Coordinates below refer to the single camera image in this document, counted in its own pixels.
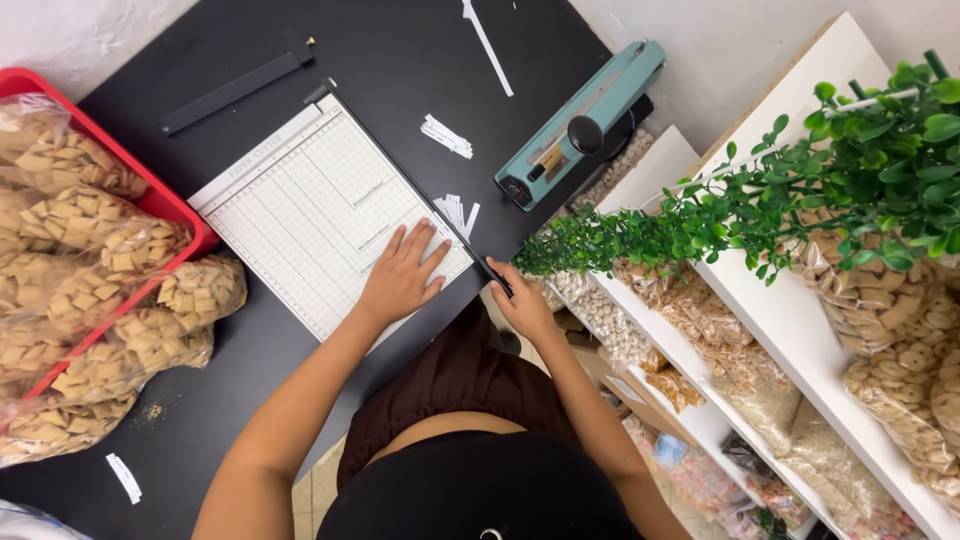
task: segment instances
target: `person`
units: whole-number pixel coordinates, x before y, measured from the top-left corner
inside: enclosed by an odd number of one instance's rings
[[[425,305],[450,249],[400,227],[353,310],[229,449],[194,540],[294,538],[291,490],[347,378],[377,337]],[[550,372],[503,351],[479,298],[353,416],[338,495],[317,538],[689,540],[538,286],[488,258],[492,295]]]

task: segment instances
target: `person's left hand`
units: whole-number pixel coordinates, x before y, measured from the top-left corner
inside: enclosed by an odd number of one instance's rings
[[[420,259],[437,229],[423,218],[410,231],[406,240],[404,226],[400,226],[387,244],[383,255],[373,265],[355,309],[362,309],[373,321],[384,327],[406,317],[437,296],[444,284],[444,276],[424,285],[430,274],[450,251],[450,239],[442,244],[423,264]]]

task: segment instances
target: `red plastic bin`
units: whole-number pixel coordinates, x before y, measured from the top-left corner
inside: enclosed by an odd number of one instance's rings
[[[85,351],[87,347],[96,342],[97,339],[103,335],[104,331],[110,328],[121,315],[129,311],[131,307],[150,293],[154,287],[159,285],[167,272],[173,270],[185,260],[198,258],[210,251],[210,249],[220,241],[220,238],[210,229],[209,225],[206,224],[200,215],[186,204],[186,201],[174,193],[174,191],[157,178],[150,169],[136,160],[119,142],[108,135],[107,132],[91,120],[89,116],[77,109],[77,106],[70,103],[62,94],[57,92],[55,88],[44,81],[42,77],[23,67],[0,69],[0,98],[26,92],[43,92],[49,95],[54,101],[61,104],[70,112],[71,128],[99,142],[101,146],[110,150],[131,170],[143,177],[143,179],[150,184],[152,188],[148,189],[139,199],[132,201],[134,205],[153,216],[175,221],[193,229],[193,241],[190,245],[164,266],[163,272],[156,273],[152,278],[147,280],[143,286],[137,289],[127,302],[123,303],[123,305],[113,312],[104,324],[88,334],[83,341],[74,347],[66,356],[66,358],[70,358],[79,355]],[[37,382],[33,388],[27,392],[24,399],[38,396],[68,365],[70,365],[69,359],[60,361],[42,380]]]

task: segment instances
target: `black table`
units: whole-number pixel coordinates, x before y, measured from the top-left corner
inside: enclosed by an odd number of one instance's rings
[[[302,110],[301,96],[332,77],[427,196],[454,193],[466,206],[480,203],[471,236],[477,253],[509,259],[623,142],[631,121],[621,119],[604,152],[584,159],[534,211],[517,208],[492,175],[610,53],[564,1],[474,8],[513,97],[456,0],[203,0],[80,106],[185,198]],[[282,54],[282,34],[291,28],[316,40],[313,64],[172,138],[160,132],[164,114]],[[639,122],[649,102],[634,110]],[[428,113],[472,143],[472,160],[420,133]],[[230,443],[318,345],[253,273],[247,279],[248,303],[217,323],[217,352],[204,370],[157,375],[120,427],[90,450],[0,471],[0,498],[40,507],[96,540],[188,538]],[[361,363],[301,473],[346,431],[363,398],[422,350],[486,280],[477,268],[465,273]],[[140,503],[130,504],[109,469],[110,453],[132,470]]]

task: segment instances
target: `tile floor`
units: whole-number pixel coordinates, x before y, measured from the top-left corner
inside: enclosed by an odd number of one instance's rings
[[[511,330],[510,324],[503,318],[503,314],[500,313],[499,308],[493,302],[489,289],[485,288],[480,296],[490,311],[493,323],[501,330]],[[523,344],[520,355],[537,364],[545,372],[546,367],[530,341],[522,336],[520,341]],[[296,540],[312,540],[317,536],[320,521],[323,520],[326,510],[330,508],[337,496],[335,487],[337,463],[340,462],[340,455],[343,451],[344,440],[341,439],[314,465],[310,474],[303,477],[294,486],[293,507]],[[664,500],[673,509],[681,523],[684,524],[693,540],[730,540],[730,536],[722,528],[716,524],[707,523],[692,504],[681,500],[671,489],[666,479],[658,479],[657,484],[660,487],[660,494],[663,495]]]

